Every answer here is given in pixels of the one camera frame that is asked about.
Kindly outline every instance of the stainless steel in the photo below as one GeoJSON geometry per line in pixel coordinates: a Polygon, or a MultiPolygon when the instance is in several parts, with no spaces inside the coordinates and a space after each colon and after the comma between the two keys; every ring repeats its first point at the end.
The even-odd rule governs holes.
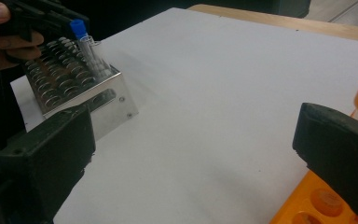
{"type": "Polygon", "coordinates": [[[122,74],[107,65],[91,70],[76,42],[60,38],[41,47],[42,56],[24,65],[36,101],[47,119],[86,103],[96,139],[138,114],[122,74]]]}

